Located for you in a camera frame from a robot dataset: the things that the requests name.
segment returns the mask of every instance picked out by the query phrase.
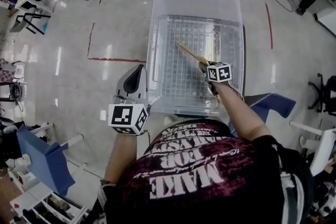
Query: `clear plastic bin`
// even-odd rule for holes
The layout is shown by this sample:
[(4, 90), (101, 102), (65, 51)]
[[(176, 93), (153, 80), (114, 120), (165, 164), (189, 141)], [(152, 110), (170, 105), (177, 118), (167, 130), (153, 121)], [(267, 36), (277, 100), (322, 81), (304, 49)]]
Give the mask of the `clear plastic bin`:
[(244, 86), (244, 37), (239, 0), (154, 0), (147, 70), (151, 111), (219, 116), (198, 62), (177, 41), (206, 59), (229, 63), (233, 85)]

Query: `office chair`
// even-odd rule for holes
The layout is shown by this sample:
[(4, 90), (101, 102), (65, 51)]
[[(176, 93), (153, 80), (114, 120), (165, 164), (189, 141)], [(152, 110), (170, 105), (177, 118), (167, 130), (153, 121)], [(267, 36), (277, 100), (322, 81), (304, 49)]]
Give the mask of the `office chair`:
[(321, 78), (320, 88), (314, 83), (308, 82), (308, 85), (312, 86), (318, 93), (313, 105), (308, 107), (309, 110), (313, 109), (317, 104), (320, 104), (320, 108), (317, 112), (322, 112), (323, 103), (325, 104), (325, 109), (323, 112), (328, 112), (329, 115), (336, 116), (336, 76), (331, 76), (327, 80), (327, 84), (323, 85), (323, 76), (318, 73), (317, 76)]

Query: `red tape line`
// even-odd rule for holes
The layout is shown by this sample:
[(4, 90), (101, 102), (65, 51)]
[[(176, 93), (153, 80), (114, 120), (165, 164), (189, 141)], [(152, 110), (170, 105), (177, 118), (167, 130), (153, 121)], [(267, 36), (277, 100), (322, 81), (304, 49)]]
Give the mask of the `red tape line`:
[(271, 50), (273, 50), (273, 34), (272, 34), (271, 18), (269, 17), (268, 6), (266, 3), (265, 5), (266, 5), (267, 16), (268, 16), (269, 34), (271, 36)]

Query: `wooden stick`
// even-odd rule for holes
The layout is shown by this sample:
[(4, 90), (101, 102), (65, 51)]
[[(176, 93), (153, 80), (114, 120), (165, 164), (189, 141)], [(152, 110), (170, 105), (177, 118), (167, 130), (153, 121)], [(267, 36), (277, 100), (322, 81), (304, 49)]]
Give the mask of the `wooden stick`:
[(192, 57), (194, 57), (197, 61), (201, 62), (202, 64), (209, 66), (209, 62), (203, 57), (199, 56), (195, 53), (193, 53), (191, 50), (189, 50), (187, 47), (183, 46), (179, 41), (177, 41), (177, 45), (187, 54), (190, 54)]

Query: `metal wire grid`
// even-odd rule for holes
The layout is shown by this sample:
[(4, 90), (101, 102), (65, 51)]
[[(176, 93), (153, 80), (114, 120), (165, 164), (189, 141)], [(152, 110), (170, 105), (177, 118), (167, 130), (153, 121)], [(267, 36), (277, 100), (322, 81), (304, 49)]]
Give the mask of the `metal wire grid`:
[(176, 45), (180, 41), (193, 52), (203, 55), (206, 42), (212, 41), (212, 31), (206, 33), (207, 20), (184, 16), (161, 19), (167, 24), (162, 96), (211, 100), (213, 96), (202, 79), (197, 60)]
[(234, 67), (234, 45), (239, 42), (239, 27), (233, 22), (207, 18), (160, 16), (167, 29), (165, 63), (161, 95), (169, 98), (213, 100), (207, 83), (201, 76), (198, 61), (182, 52), (176, 42), (211, 61), (222, 61)]

